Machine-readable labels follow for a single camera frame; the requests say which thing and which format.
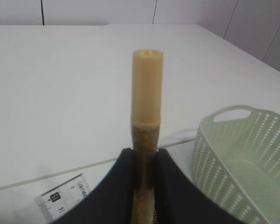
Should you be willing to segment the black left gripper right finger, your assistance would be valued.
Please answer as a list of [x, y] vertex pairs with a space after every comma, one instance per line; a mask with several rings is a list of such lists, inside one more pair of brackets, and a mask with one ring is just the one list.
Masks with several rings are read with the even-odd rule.
[[186, 177], [169, 152], [154, 158], [155, 224], [242, 224], [206, 197]]

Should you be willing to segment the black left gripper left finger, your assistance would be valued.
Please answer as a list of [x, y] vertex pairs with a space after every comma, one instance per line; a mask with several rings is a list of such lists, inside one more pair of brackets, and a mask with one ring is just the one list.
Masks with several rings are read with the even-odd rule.
[[125, 148], [104, 179], [55, 224], [129, 224], [134, 193], [134, 151]]

